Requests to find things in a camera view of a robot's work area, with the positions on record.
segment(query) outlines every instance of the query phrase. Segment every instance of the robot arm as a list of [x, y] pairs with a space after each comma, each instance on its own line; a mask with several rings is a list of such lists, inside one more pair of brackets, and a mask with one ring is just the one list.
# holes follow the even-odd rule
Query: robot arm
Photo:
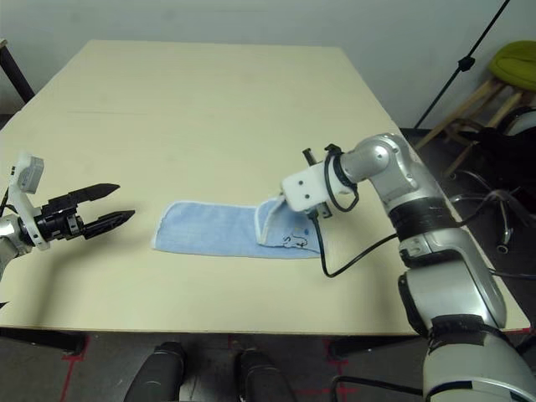
[[426, 400], [536, 400], [532, 373], [499, 330], [506, 307], [497, 284], [404, 138], [381, 134], [348, 153], [327, 150], [324, 162], [283, 180], [286, 201], [306, 211], [332, 200], [330, 193], [357, 195], [358, 183], [373, 184], [409, 267], [399, 278], [408, 320], [430, 339]]
[[52, 198], [35, 208], [27, 193], [35, 193], [44, 170], [43, 159], [22, 152], [12, 169], [8, 195], [17, 215], [0, 213], [0, 280], [13, 258], [26, 255], [33, 247], [47, 250], [52, 240], [71, 240], [78, 236], [90, 239], [125, 223], [134, 211], [119, 211], [100, 216], [84, 224], [77, 214], [79, 203], [103, 198], [119, 188], [116, 184], [96, 184]]

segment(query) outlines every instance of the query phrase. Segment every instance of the table top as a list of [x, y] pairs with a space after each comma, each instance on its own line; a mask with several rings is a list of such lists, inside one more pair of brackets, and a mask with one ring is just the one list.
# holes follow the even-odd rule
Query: table top
[[[81, 330], [412, 333], [391, 241], [336, 279], [319, 259], [165, 253], [158, 220], [180, 199], [257, 205], [318, 158], [398, 132], [341, 49], [90, 41], [0, 132], [1, 176], [26, 150], [42, 157], [34, 205], [95, 183], [112, 195], [79, 207], [89, 222], [135, 209], [119, 229], [61, 240], [12, 261], [0, 325]], [[340, 266], [393, 232], [368, 183], [351, 213], [322, 222]], [[528, 320], [499, 280], [508, 329]]]

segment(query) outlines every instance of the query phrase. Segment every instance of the wire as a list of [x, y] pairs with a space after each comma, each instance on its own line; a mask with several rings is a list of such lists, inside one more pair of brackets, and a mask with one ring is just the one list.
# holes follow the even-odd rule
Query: wire
[[317, 232], [317, 238], [318, 238], [318, 249], [320, 249], [320, 261], [322, 262], [322, 271], [324, 272], [324, 275], [328, 278], [334, 278], [335, 276], [341, 275], [345, 270], [350, 268], [352, 265], [354, 265], [356, 262], [361, 260], [363, 257], [365, 257], [368, 253], [371, 251], [376, 250], [378, 247], [380, 247], [382, 244], [387, 243], [389, 240], [392, 240], [396, 238], [396, 234], [392, 234], [390, 236], [385, 237], [384, 239], [377, 241], [367, 249], [363, 250], [361, 253], [356, 255], [352, 258], [351, 261], [349, 261], [345, 266], [343, 266], [341, 269], [329, 273], [327, 271], [327, 265], [326, 265], [326, 251], [324, 250], [324, 240], [322, 238], [322, 232], [320, 230], [320, 224], [318, 223], [318, 212], [315, 210], [312, 214], [309, 214], [309, 219], [312, 221], [312, 224], [315, 227], [315, 230]]
[[536, 281], [536, 274], [510, 274], [508, 272], [497, 272], [495, 270], [489, 270], [492, 275], [501, 276], [510, 279], [520, 279], [524, 281]]
[[337, 199], [335, 198], [335, 195], [333, 194], [332, 184], [329, 179], [329, 163], [331, 162], [332, 158], [333, 158], [333, 153], [328, 152], [326, 155], [326, 160], [324, 161], [324, 182], [326, 183], [327, 194], [329, 195], [329, 199], [331, 200], [331, 202], [333, 203], [336, 209], [338, 209], [341, 212], [350, 212], [353, 209], [353, 207], [355, 207], [358, 204], [358, 201], [359, 201], [358, 191], [356, 188], [353, 190], [354, 199], [352, 203], [346, 208], [341, 206], [341, 204], [338, 203]]
[[486, 181], [486, 179], [483, 178], [482, 176], [480, 176], [479, 174], [471, 172], [470, 170], [466, 170], [466, 169], [458, 169], [458, 170], [456, 170], [456, 174], [459, 174], [459, 173], [462, 173], [462, 174], [465, 174], [465, 175], [469, 176], [475, 182], [477, 182], [482, 187], [484, 187], [487, 191], [492, 191], [493, 190], [493, 188], [490, 185], [490, 183], [488, 183]]
[[379, 381], [377, 379], [362, 379], [360, 377], [348, 377], [346, 375], [338, 375], [332, 380], [332, 384], [329, 389], [331, 402], [338, 402], [337, 385], [339, 383], [368, 385], [370, 387], [389, 389], [391, 391], [402, 392], [404, 394], [422, 396], [422, 389], [420, 388], [406, 387], [405, 385], [386, 383], [385, 381]]
[[486, 205], [494, 201], [504, 202], [516, 214], [516, 216], [518, 216], [518, 218], [521, 219], [522, 223], [525, 226], [528, 226], [529, 228], [536, 227], [536, 218], [534, 218], [534, 216], [531, 215], [531, 213], [518, 201], [517, 198], [512, 196], [506, 190], [490, 191], [486, 195], [486, 197], [484, 197], [482, 202], [478, 204], [477, 209], [475, 209], [475, 211], [471, 215], [469, 215], [467, 218], [461, 220], [460, 222], [457, 222], [456, 226], [459, 228], [461, 228], [462, 226], [465, 226], [466, 224], [471, 222], [473, 219], [475, 219], [479, 214], [481, 214]]

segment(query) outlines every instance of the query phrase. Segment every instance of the chair wheel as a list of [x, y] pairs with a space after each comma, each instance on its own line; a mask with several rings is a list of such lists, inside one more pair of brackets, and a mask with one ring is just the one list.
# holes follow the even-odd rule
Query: chair wheel
[[497, 253], [501, 254], [508, 254], [509, 248], [507, 245], [498, 245], [497, 246]]

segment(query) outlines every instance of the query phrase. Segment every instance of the blue towel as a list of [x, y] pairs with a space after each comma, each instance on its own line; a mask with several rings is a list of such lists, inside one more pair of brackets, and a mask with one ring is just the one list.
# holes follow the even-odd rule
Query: blue towel
[[176, 202], [163, 215], [153, 246], [173, 253], [265, 258], [319, 253], [311, 221], [288, 208], [283, 197], [259, 207]]

